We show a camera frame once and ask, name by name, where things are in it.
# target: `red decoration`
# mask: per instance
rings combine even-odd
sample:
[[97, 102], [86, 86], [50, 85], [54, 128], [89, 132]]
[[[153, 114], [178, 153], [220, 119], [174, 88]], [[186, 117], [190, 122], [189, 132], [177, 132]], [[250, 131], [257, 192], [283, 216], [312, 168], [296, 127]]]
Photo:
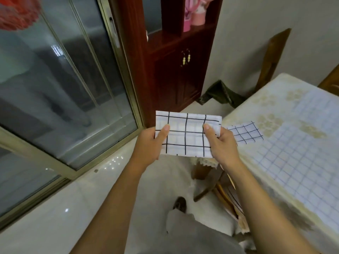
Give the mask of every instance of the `red decoration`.
[[40, 0], [0, 0], [0, 29], [26, 29], [37, 21], [40, 12]]

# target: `gold door frame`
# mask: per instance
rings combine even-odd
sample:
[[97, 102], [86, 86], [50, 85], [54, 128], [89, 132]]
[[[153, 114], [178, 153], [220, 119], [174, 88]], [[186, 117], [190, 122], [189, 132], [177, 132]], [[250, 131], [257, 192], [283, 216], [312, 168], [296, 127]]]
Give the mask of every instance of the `gold door frame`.
[[[83, 33], [83, 36], [87, 42], [87, 45], [91, 51], [91, 54], [93, 56], [93, 59], [95, 60], [95, 63], [103, 75], [102, 68], [98, 62], [98, 59], [96, 57], [96, 54], [93, 50], [93, 47], [91, 46], [91, 42], [83, 28], [82, 22], [77, 15], [76, 8], [73, 5], [72, 0], [69, 0], [70, 7], [73, 10], [74, 16], [78, 22], [78, 25]], [[123, 83], [125, 86], [125, 90], [129, 99], [129, 103], [132, 108], [132, 112], [137, 124], [137, 130], [132, 132], [130, 135], [125, 137], [123, 140], [119, 141], [117, 144], [113, 145], [111, 148], [106, 150], [104, 153], [100, 154], [98, 157], [94, 158], [92, 161], [78, 169], [77, 171], [69, 167], [68, 165], [64, 164], [63, 162], [59, 161], [58, 159], [52, 157], [51, 155], [47, 154], [43, 150], [37, 148], [36, 146], [26, 142], [25, 140], [21, 139], [20, 137], [12, 134], [11, 132], [7, 131], [6, 129], [0, 127], [0, 147], [3, 149], [7, 149], [11, 151], [12, 153], [24, 157], [26, 159], [29, 159], [33, 161], [34, 163], [40, 164], [41, 166], [51, 168], [56, 173], [60, 175], [59, 178], [55, 179], [53, 182], [45, 186], [40, 191], [34, 193], [32, 196], [28, 197], [23, 202], [19, 203], [17, 206], [15, 206], [13, 209], [11, 209], [9, 212], [4, 214], [2, 217], [0, 217], [0, 230], [8, 226], [10, 223], [15, 221], [17, 218], [22, 216], [24, 213], [26, 213], [28, 210], [39, 204], [41, 201], [49, 197], [54, 192], [58, 191], [61, 187], [66, 185], [67, 183], [71, 182], [72, 180], [78, 178], [83, 173], [87, 172], [94, 166], [96, 166], [98, 163], [103, 161], [105, 158], [113, 154], [115, 151], [120, 149], [122, 146], [124, 146], [126, 143], [128, 143], [130, 140], [132, 140], [134, 137], [136, 137], [140, 131], [144, 128], [142, 117], [140, 115], [140, 109], [137, 102], [137, 98], [135, 95], [135, 90], [132, 83], [132, 78], [129, 72], [129, 67], [127, 64], [125, 51], [123, 49], [123, 45], [121, 42], [120, 36], [117, 34], [116, 28], [115, 28], [115, 22], [114, 18], [112, 16], [112, 11], [110, 9], [108, 0], [97, 0], [100, 12], [106, 27], [106, 30], [108, 32], [109, 40], [111, 42], [112, 49], [115, 54], [115, 58], [117, 60], [117, 64], [121, 73], [121, 77], [123, 79]], [[58, 38], [57, 34], [53, 30], [51, 24], [47, 20], [46, 16], [44, 15], [44, 12], [41, 12], [41, 16], [43, 20], [45, 21], [46, 25], [48, 26], [49, 30], [55, 37], [56, 41], [58, 42], [60, 48], [62, 49], [66, 59], [70, 63], [72, 69], [74, 70], [75, 74], [78, 76], [79, 80], [81, 81], [83, 87], [85, 88], [86, 92], [90, 96], [91, 100], [95, 104], [95, 106], [98, 106], [93, 94], [91, 93], [90, 89], [88, 88], [86, 82], [83, 80], [81, 74], [79, 73], [78, 69], [75, 67], [71, 57], [67, 53], [65, 47], [63, 46], [62, 42]], [[104, 82], [106, 87], [109, 90], [109, 93], [111, 97], [113, 98], [113, 94], [111, 90], [109, 89], [109, 85], [107, 82], [107, 79], [103, 75]]]

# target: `pink toy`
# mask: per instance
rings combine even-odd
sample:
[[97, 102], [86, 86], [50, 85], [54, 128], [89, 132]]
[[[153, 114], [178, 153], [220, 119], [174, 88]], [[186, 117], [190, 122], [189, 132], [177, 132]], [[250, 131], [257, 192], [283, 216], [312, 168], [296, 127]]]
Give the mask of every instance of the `pink toy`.
[[201, 0], [200, 5], [192, 13], [191, 24], [193, 26], [201, 26], [205, 24], [206, 10], [213, 0]]
[[194, 4], [194, 0], [185, 0], [184, 32], [187, 32], [191, 29], [192, 12], [199, 7], [200, 1], [201, 0], [197, 0], [197, 3]]

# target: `dining table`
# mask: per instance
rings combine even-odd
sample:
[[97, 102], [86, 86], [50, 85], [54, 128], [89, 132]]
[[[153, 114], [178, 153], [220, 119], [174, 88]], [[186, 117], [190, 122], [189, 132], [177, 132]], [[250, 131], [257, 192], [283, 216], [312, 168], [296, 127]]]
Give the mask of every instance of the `dining table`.
[[222, 120], [248, 123], [263, 141], [239, 144], [242, 161], [320, 253], [339, 253], [339, 97], [282, 73]]

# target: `wooden chair backrest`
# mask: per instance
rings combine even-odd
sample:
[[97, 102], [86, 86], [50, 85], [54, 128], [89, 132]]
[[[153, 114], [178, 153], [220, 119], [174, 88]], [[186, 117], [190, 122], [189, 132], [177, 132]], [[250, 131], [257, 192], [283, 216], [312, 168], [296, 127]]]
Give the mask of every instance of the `wooden chair backrest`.
[[290, 32], [291, 28], [288, 28], [274, 35], [270, 39], [269, 46], [267, 48], [264, 60], [262, 62], [260, 76], [254, 89], [254, 92], [257, 92], [269, 81], [271, 81], [274, 71], [277, 68], [278, 62], [280, 60], [282, 51], [284, 50], [286, 41], [290, 35]]
[[328, 74], [318, 87], [339, 96], [339, 64]]

